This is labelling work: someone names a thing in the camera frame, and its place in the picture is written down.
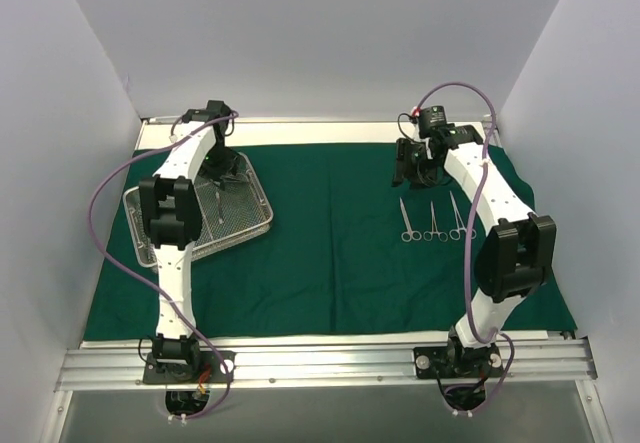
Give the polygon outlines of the silver wire mesh tray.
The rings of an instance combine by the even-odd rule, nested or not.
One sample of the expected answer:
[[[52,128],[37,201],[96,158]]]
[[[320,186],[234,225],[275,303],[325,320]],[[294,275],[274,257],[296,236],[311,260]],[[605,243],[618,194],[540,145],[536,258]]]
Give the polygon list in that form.
[[[194,244],[194,261],[224,251],[266,233],[273,220],[273,209],[264,193],[253,165],[240,153],[238,171],[250,178],[249,184],[232,184],[225,190],[201,176],[195,180],[195,193],[202,215],[202,231]],[[221,195],[224,224],[217,221],[215,193]],[[125,216],[136,260],[140,266],[157,270],[154,248],[144,234],[139,188],[134,186],[122,197]]]

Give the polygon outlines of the steel scalpel handle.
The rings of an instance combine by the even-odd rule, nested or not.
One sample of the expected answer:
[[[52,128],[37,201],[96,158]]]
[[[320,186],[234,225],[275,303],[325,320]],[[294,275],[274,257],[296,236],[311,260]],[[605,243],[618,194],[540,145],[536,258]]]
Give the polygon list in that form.
[[[221,195],[218,191],[215,193],[217,221],[219,225],[224,224],[224,214],[222,209]]]

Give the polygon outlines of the steel forceps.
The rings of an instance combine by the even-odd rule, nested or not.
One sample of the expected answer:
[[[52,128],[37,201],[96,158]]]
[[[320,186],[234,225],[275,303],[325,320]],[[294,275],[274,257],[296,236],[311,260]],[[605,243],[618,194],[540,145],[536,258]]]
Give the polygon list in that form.
[[[448,234],[444,231],[441,231],[438,227],[435,205],[433,201],[430,202],[430,229],[426,230],[423,233],[423,239],[425,241],[448,241]]]

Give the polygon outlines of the steel surgical scissors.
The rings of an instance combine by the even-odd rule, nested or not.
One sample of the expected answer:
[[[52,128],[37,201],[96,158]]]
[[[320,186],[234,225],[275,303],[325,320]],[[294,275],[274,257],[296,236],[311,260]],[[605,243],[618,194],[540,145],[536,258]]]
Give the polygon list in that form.
[[[399,199],[399,207],[405,225],[405,229],[401,233],[402,241],[405,243],[420,241],[422,239],[422,234],[419,231],[413,229],[405,203],[402,198]]]

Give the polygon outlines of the green surgical cloth kit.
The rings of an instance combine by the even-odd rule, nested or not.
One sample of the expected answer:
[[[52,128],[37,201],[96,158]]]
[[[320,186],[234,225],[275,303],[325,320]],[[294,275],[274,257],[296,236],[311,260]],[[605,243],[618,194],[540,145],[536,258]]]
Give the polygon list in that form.
[[[209,337],[446,330],[464,312],[461,241],[405,243],[413,228],[454,227],[469,202],[455,183],[392,187],[391,144],[246,147],[274,211],[269,231],[195,261],[193,311]]]

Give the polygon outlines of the steel tweezers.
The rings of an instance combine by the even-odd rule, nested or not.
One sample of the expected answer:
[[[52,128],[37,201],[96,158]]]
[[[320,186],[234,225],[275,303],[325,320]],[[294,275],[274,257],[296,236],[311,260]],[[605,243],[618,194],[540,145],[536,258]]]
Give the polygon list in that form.
[[[221,190],[225,190],[232,184],[249,184],[250,178],[244,171],[231,171],[224,173],[219,178],[218,186]]]

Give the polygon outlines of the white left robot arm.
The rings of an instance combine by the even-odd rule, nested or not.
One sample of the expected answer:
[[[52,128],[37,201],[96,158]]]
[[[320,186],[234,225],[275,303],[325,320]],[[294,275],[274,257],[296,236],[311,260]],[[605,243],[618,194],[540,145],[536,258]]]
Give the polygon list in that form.
[[[201,176],[224,187],[224,179],[238,173],[239,154],[225,143],[233,123],[233,110],[221,100],[187,110],[178,121],[186,131],[178,138],[182,143],[138,186],[143,229],[163,291],[151,356],[179,382],[194,380],[204,366],[191,298],[193,249],[203,228],[195,180]]]

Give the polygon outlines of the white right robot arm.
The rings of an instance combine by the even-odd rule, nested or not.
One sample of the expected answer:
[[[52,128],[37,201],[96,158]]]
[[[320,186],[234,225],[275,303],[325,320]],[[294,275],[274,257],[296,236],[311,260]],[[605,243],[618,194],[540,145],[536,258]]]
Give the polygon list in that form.
[[[485,239],[464,261],[465,313],[447,343],[416,359],[420,378],[497,377],[505,369],[495,341],[511,313],[551,277],[557,228],[539,216],[504,179],[488,154],[488,140],[474,126],[447,124],[395,144],[393,186],[429,186],[443,171],[471,203],[469,220],[448,240],[472,243],[475,224]]]

